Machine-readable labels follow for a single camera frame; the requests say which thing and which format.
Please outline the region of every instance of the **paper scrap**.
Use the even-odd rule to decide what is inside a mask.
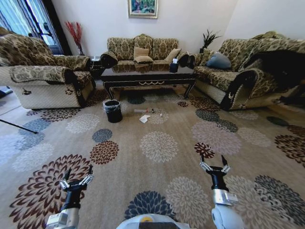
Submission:
[[[140,118],[140,121],[143,122],[143,123],[146,123],[147,122],[147,118],[149,118],[150,115],[143,115],[141,118]]]

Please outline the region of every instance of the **white wall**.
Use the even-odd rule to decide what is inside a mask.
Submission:
[[[305,39],[305,0],[239,0],[224,38],[248,39],[267,31]]]
[[[80,22],[82,46],[89,56],[107,50],[109,37],[177,38],[183,51],[199,52],[206,29],[223,35],[238,0],[159,0],[158,19],[129,19],[127,0],[52,0],[73,54],[77,47],[64,26]],[[218,49],[222,39],[210,48]]]

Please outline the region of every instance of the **coffee table leg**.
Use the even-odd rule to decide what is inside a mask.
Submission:
[[[104,83],[104,88],[105,88],[107,94],[109,95],[110,99],[112,100],[114,97],[113,97],[113,94],[111,93],[110,86],[108,86],[107,83]]]
[[[196,84],[196,80],[194,80],[194,82],[190,83],[189,86],[187,87],[185,93],[184,93],[184,98],[188,99],[189,98],[189,93],[192,90],[192,88],[195,86]]]

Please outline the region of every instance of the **black coffee table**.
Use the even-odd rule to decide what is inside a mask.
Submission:
[[[143,86],[167,86],[167,85],[188,85],[184,93],[187,99],[191,89],[196,84],[197,74],[188,67],[179,67],[176,73],[167,72],[125,72],[115,73],[111,68],[105,69],[100,76],[105,90],[110,99],[113,99],[112,88],[118,87],[143,87]]]

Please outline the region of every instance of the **carpet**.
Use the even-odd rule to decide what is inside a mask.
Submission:
[[[0,123],[1,228],[44,228],[64,202],[65,171],[71,167],[71,179],[80,179],[90,164],[95,178],[81,196],[79,228],[113,229],[144,213],[215,228],[212,181],[200,155],[213,166],[224,155],[233,167],[225,181],[247,228],[305,228],[304,110],[226,112],[195,90],[184,100],[184,91],[122,91],[123,120],[116,124],[102,109],[107,94],[100,84],[83,109],[32,111],[14,98],[15,109],[0,118],[39,134]],[[143,124],[134,109],[146,108],[155,112]]]

